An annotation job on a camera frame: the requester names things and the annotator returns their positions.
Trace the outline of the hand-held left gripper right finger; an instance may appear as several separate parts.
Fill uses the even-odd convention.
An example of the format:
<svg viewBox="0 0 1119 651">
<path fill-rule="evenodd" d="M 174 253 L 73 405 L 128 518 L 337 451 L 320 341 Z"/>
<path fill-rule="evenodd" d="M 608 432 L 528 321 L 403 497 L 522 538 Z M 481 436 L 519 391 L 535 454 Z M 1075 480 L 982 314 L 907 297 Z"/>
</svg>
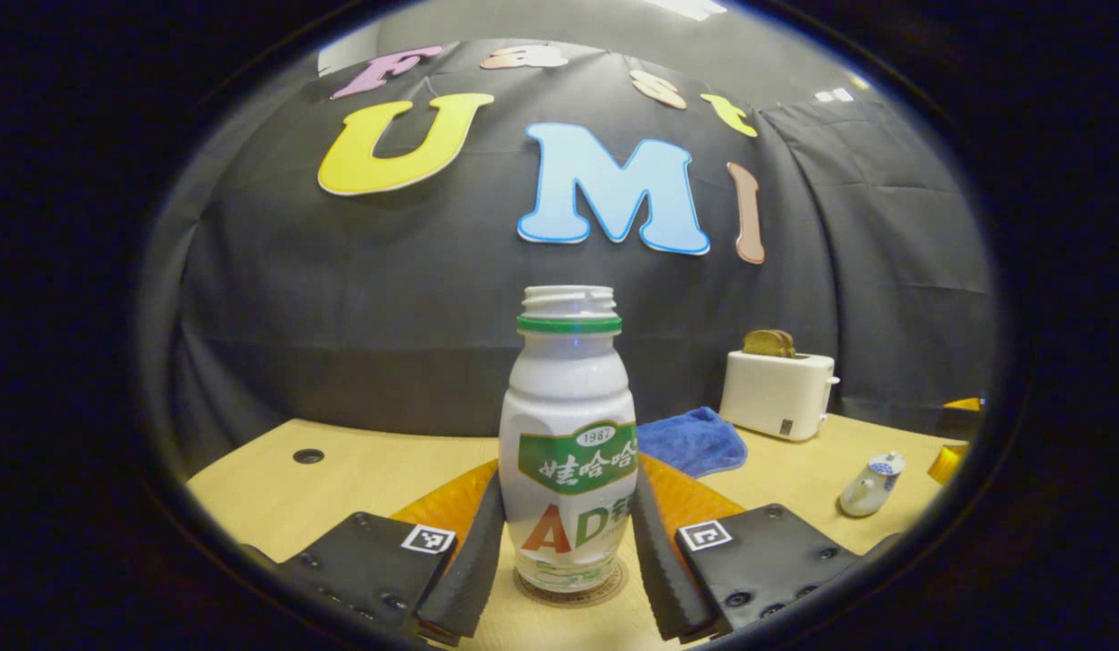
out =
<svg viewBox="0 0 1119 651">
<path fill-rule="evenodd" d="M 783 504 L 734 503 L 646 454 L 631 522 L 658 633 L 683 644 L 763 628 L 862 560 Z"/>
</svg>

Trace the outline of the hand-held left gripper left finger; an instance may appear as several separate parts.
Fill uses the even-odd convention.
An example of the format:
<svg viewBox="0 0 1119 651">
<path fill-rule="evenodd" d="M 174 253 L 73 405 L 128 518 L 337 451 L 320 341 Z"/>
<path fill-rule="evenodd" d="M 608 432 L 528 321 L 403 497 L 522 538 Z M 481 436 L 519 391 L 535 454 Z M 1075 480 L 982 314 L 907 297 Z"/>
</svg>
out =
<svg viewBox="0 0 1119 651">
<path fill-rule="evenodd" d="M 395 515 L 345 516 L 275 573 L 357 626 L 457 647 L 485 614 L 504 523 L 491 460 Z"/>
</svg>

